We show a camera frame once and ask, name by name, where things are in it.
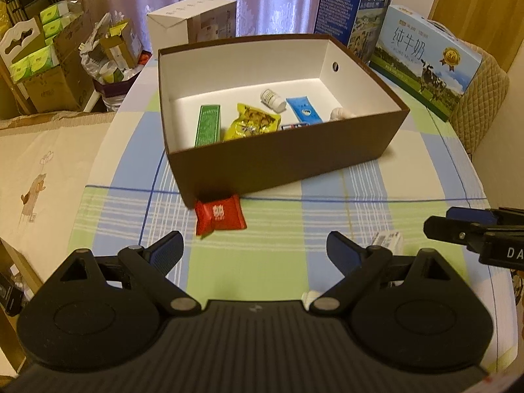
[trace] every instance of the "red item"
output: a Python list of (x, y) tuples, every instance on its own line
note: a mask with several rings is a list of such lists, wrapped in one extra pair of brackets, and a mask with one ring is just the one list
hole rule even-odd
[(235, 231), (247, 227), (238, 195), (206, 204), (197, 201), (195, 212), (197, 236), (213, 231)]

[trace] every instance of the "brown animal illustration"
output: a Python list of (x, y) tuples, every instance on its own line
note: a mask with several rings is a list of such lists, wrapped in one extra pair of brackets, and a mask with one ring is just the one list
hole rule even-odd
[(41, 191), (43, 191), (46, 188), (44, 186), (45, 178), (45, 174), (38, 174), (38, 176), (36, 176), (36, 178), (33, 180), (32, 185), (29, 188), (29, 192), (20, 197), (22, 199), (22, 202), (24, 203), (24, 208), (22, 208), (22, 215), (31, 216), (33, 214), (38, 195)]

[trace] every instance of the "blue packet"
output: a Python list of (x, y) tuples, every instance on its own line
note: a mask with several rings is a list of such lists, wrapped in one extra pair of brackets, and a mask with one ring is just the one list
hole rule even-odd
[(311, 106), (311, 103), (309, 103), (306, 96), (290, 97), (286, 100), (301, 122), (307, 122), (309, 124), (318, 124), (319, 122), (322, 122), (319, 114), (316, 113), (315, 108)]

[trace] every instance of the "beige fabric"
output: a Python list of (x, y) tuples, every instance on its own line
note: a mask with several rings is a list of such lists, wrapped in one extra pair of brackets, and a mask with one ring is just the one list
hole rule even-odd
[(471, 156), (508, 93), (509, 76), (489, 53), (474, 44), (465, 44), (482, 55), (482, 62), (466, 93), (455, 107), (450, 122)]
[(23, 117), (11, 123), (25, 126), (0, 130), (0, 232), (44, 281), (67, 256), (84, 187), (114, 115), (45, 114), (50, 121)]

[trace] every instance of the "gold medal badge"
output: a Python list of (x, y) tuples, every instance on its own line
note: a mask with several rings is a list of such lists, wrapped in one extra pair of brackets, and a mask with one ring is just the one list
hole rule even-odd
[(450, 70), (455, 71), (455, 67), (460, 63), (459, 51), (454, 47), (448, 47), (444, 50), (442, 56), (444, 56), (444, 59), (440, 61), (442, 66), (449, 65)]

